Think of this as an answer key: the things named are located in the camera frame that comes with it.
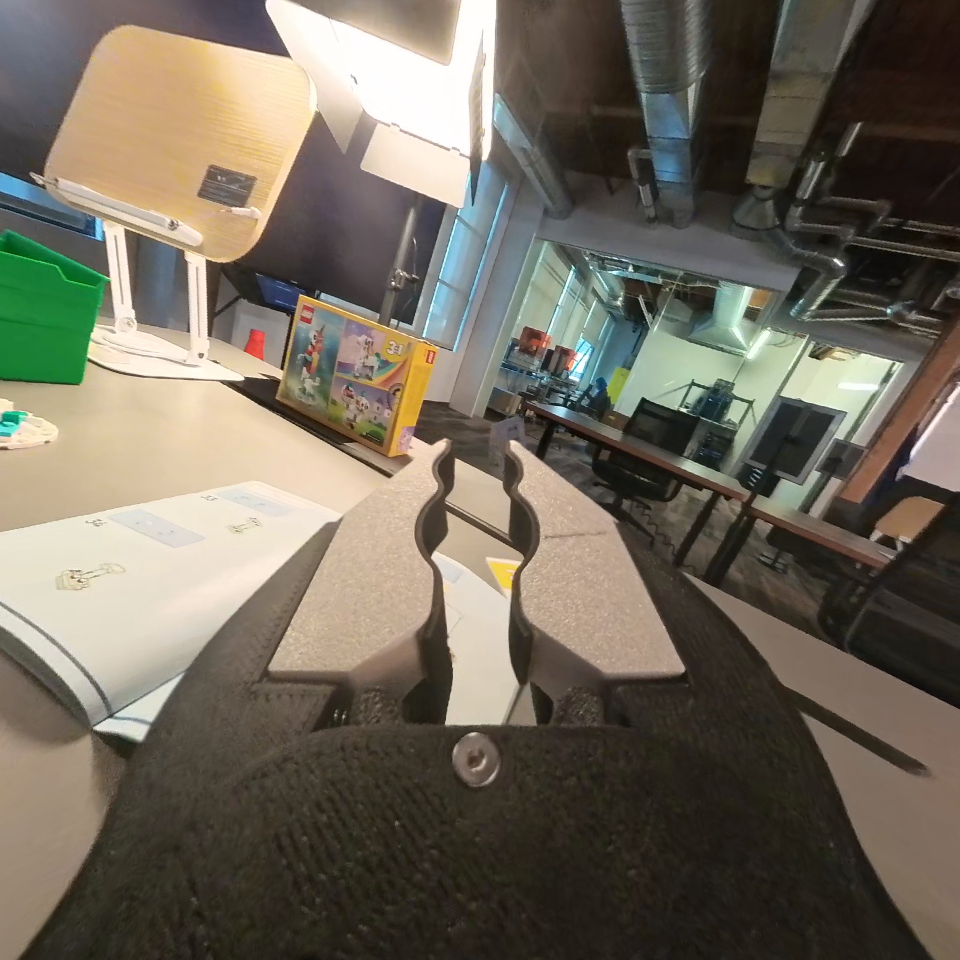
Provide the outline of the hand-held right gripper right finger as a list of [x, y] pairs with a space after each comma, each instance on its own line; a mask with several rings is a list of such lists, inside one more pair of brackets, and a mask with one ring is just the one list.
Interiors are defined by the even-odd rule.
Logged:
[[509, 538], [522, 561], [510, 594], [513, 672], [535, 711], [572, 690], [599, 700], [686, 678], [618, 522], [529, 449], [507, 444]]

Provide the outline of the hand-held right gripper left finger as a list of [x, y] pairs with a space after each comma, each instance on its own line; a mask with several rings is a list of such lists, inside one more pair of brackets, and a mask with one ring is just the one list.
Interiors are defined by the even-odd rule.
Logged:
[[281, 682], [383, 690], [446, 711], [446, 600], [434, 553], [449, 533], [451, 441], [427, 446], [341, 519], [268, 667]]

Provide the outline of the green plastic bin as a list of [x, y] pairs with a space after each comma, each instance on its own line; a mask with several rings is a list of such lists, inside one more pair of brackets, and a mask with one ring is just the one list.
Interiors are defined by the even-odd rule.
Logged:
[[42, 244], [1, 235], [1, 379], [76, 386], [109, 279]]

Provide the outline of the yellow lego box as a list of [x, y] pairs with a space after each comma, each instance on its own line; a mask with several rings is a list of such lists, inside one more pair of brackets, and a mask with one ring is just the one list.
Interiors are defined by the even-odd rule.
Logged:
[[438, 346], [301, 295], [276, 399], [389, 458], [409, 454]]

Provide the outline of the long brown table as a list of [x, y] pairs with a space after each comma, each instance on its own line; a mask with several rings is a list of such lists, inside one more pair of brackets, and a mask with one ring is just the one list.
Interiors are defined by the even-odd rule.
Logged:
[[662, 473], [668, 474], [680, 486], [706, 489], [711, 492], [677, 548], [676, 566], [683, 562], [690, 548], [706, 528], [720, 499], [744, 503], [751, 502], [757, 496], [754, 490], [747, 489], [734, 478], [716, 469], [667, 451], [642, 438], [633, 437], [566, 407], [524, 400], [521, 410], [545, 423], [535, 450], [535, 456], [540, 460], [546, 459], [556, 429], [562, 427], [571, 435], [593, 443], [601, 450], [616, 452], [631, 462], [655, 467]]

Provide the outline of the black office chair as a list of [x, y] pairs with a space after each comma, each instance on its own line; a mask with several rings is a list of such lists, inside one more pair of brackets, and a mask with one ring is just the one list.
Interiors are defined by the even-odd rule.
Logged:
[[[672, 410], [647, 398], [642, 398], [623, 428], [623, 433], [654, 447], [676, 455], [684, 455], [699, 424], [699, 418], [680, 410]], [[597, 477], [597, 486], [605, 486], [614, 494], [611, 504], [604, 509], [619, 522], [628, 522], [636, 528], [642, 525], [623, 509], [625, 501], [644, 505], [646, 500], [666, 503], [678, 496], [683, 486], [702, 491], [702, 486], [684, 481], [665, 469], [649, 462], [635, 460], [618, 450], [596, 447], [591, 469]]]

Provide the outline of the short brown table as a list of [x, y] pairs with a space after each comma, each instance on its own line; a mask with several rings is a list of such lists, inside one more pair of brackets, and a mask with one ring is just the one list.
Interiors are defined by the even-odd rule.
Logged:
[[757, 497], [744, 503], [746, 516], [785, 531], [810, 544], [820, 546], [859, 565], [880, 570], [896, 556], [894, 550], [853, 532], [825, 522], [820, 518], [775, 503], [770, 498]]

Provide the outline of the black strip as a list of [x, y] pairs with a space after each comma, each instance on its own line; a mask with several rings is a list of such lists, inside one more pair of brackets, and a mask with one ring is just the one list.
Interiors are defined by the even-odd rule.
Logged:
[[839, 714], [814, 702], [804, 694], [780, 684], [783, 696], [805, 717], [825, 726], [835, 734], [871, 753], [878, 759], [886, 762], [900, 771], [915, 777], [929, 778], [932, 776], [930, 768], [916, 757], [894, 747], [882, 738], [870, 733], [865, 728], [849, 721]]

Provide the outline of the metal vent hood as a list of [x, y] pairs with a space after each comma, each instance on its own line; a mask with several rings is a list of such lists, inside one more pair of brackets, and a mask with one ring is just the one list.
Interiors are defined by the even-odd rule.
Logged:
[[759, 334], [757, 318], [769, 299], [764, 288], [718, 281], [712, 306], [691, 316], [686, 342], [745, 359]]

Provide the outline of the black mesh chair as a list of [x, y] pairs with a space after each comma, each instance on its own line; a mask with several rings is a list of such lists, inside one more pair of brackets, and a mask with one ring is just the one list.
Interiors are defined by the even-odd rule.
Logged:
[[827, 591], [821, 632], [848, 653], [891, 649], [893, 642], [958, 643], [959, 495], [912, 543], [873, 573], [851, 572]]

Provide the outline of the tan wooden chair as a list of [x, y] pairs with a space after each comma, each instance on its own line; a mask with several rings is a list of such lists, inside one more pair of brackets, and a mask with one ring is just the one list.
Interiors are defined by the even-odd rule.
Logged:
[[901, 551], [922, 534], [941, 513], [944, 504], [920, 496], [899, 500], [874, 524], [869, 539], [875, 543], [891, 541], [896, 551]]

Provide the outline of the wooden book stand white base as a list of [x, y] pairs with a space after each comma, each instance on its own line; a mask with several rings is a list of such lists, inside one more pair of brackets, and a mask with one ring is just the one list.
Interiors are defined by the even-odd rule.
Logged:
[[[287, 57], [121, 26], [94, 48], [42, 174], [58, 202], [102, 222], [112, 326], [88, 359], [152, 379], [236, 383], [210, 359], [210, 263], [257, 246], [317, 110]], [[188, 345], [138, 328], [127, 235], [183, 255]]]

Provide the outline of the studio light panel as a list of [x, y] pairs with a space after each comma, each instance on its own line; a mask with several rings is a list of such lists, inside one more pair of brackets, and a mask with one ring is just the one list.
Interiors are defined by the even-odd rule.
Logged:
[[318, 113], [366, 174], [461, 209], [493, 138], [495, 1], [268, 1]]

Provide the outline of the wooden post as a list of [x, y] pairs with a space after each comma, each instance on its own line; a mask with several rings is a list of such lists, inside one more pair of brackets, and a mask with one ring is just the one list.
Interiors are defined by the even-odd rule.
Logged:
[[942, 331], [874, 433], [871, 445], [835, 497], [861, 503], [880, 482], [912, 432], [954, 382], [959, 367], [958, 317]]

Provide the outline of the round silver ventilation duct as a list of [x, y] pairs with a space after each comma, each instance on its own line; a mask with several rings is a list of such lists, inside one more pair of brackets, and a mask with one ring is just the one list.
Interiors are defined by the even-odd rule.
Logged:
[[702, 81], [712, 59], [713, 4], [620, 1], [630, 70], [643, 115], [656, 193], [671, 226], [690, 226]]

